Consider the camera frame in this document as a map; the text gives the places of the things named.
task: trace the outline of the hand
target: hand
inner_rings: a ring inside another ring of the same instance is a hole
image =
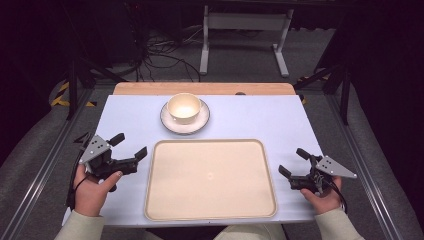
[[[80,164],[75,174],[74,189],[85,177],[87,179],[76,190],[75,211],[87,217],[98,217],[100,209],[106,201],[107,193],[121,176],[122,172],[115,172],[99,184],[99,179],[86,173],[85,166]]]
[[[342,178],[333,177],[333,181],[336,186],[341,190]],[[341,205],[339,195],[331,188],[328,188],[320,196],[315,195],[308,189],[301,189],[300,192],[303,194],[306,200],[308,200],[312,206],[314,206],[317,214],[323,214],[333,209],[337,209]]]

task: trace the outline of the table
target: table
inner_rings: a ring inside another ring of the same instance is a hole
[[[159,111],[179,92],[198,95],[211,109],[208,124],[193,135],[181,136],[165,129]],[[235,96],[244,92],[246,96]],[[240,121],[236,116],[251,116]],[[278,172],[284,165],[293,175],[306,175],[310,164],[297,156],[297,147],[322,155],[301,101],[285,83],[120,83],[109,96],[96,134],[104,139],[123,132],[126,140],[112,148],[112,158],[125,159],[147,146],[149,154],[138,172],[123,177],[118,190],[108,195],[101,215],[106,225],[120,227],[175,227],[250,223],[289,223],[313,220],[314,210],[298,191],[290,189]],[[247,139],[260,140],[266,150],[274,185],[277,213],[270,218],[150,221],[144,215],[145,193],[154,145],[164,139]]]

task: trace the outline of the person's left hand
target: person's left hand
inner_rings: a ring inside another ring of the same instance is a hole
[[[75,174],[74,188],[85,177],[87,179],[78,186],[75,192],[74,211],[87,217],[98,217],[100,209],[106,201],[107,193],[115,186],[121,176],[122,172],[115,172],[99,184],[99,179],[90,175],[90,173],[86,173],[85,166],[80,164]]]

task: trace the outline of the white sleeve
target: white sleeve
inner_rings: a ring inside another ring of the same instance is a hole
[[[104,222],[103,217],[87,217],[72,211],[55,239],[99,240]]]
[[[315,216],[321,238],[338,240],[359,240],[364,239],[356,231],[353,224],[345,212],[341,209],[334,209],[329,212]]]

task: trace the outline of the beige tray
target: beige tray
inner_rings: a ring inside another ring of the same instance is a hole
[[[263,145],[254,139],[165,140],[153,151],[145,214],[153,221],[271,217]]]

